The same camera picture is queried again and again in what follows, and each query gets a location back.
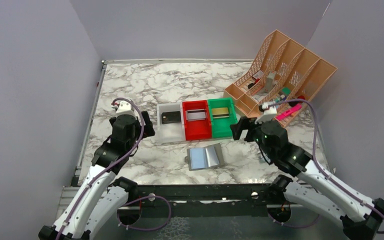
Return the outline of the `white plastic bin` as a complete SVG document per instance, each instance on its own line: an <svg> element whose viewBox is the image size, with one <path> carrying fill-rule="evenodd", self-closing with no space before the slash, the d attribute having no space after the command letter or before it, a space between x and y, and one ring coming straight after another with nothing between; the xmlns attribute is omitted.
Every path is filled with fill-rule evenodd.
<svg viewBox="0 0 384 240"><path fill-rule="evenodd" d="M156 108L157 108L156 137L158 142L161 144L184 142L186 139L185 139L182 103L181 102L162 103L162 104L158 104ZM172 111L180 111L181 122L162 124L161 114L163 112L172 112Z"/></svg>

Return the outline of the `black card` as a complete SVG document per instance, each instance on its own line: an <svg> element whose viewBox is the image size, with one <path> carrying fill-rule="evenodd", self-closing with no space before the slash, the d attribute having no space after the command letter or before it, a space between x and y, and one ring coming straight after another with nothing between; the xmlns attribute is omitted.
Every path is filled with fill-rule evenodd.
<svg viewBox="0 0 384 240"><path fill-rule="evenodd" d="M168 111L161 114L161 123L174 124L182 121L182 115L180 111Z"/></svg>

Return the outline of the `green plastic bin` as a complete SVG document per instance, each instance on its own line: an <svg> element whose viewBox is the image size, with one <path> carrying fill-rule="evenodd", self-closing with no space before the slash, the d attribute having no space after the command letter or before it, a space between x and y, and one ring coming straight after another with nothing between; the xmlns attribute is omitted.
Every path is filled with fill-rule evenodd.
<svg viewBox="0 0 384 240"><path fill-rule="evenodd" d="M236 124L237 114L231 97L207 100L211 120L212 138L231 138L231 125Z"/></svg>

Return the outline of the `red plastic bin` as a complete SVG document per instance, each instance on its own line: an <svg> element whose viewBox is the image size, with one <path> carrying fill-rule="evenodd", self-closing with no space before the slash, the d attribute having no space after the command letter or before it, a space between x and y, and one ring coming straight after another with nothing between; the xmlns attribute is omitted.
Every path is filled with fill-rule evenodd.
<svg viewBox="0 0 384 240"><path fill-rule="evenodd" d="M206 110L206 119L187 121L186 111ZM206 140L212 138L212 124L207 100L183 101L182 110L184 117L184 134L186 141Z"/></svg>

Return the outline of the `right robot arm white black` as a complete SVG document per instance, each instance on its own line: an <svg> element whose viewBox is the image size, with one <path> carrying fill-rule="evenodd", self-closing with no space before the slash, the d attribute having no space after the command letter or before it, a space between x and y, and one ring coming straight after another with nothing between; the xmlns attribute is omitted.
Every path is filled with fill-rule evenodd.
<svg viewBox="0 0 384 240"><path fill-rule="evenodd" d="M273 197L302 205L342 227L350 240L372 240L384 222L384 200L372 199L347 186L321 167L303 148L291 143L288 132L276 120L256 123L241 117L230 125L238 140L246 130L246 142L255 142L268 164L283 174L270 184Z"/></svg>

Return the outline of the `grey card holder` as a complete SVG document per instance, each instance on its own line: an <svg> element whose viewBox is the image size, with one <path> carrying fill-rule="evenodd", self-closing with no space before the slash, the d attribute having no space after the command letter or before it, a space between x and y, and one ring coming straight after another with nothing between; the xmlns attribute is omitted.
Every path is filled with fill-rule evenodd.
<svg viewBox="0 0 384 240"><path fill-rule="evenodd" d="M205 147L188 148L184 158L190 171L215 169L225 165L220 143Z"/></svg>

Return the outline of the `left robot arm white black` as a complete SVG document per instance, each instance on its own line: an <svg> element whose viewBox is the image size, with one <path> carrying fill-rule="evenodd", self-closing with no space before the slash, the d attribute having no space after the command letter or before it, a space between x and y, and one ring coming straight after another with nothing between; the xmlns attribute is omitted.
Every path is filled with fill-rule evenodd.
<svg viewBox="0 0 384 240"><path fill-rule="evenodd" d="M112 133L96 149L87 176L74 198L51 226L44 225L38 233L41 240L91 240L111 216L111 212L134 196L136 183L125 177L117 182L107 199L102 194L116 179L121 168L138 149L139 142L155 135L147 111L136 116L124 110L110 118Z"/></svg>

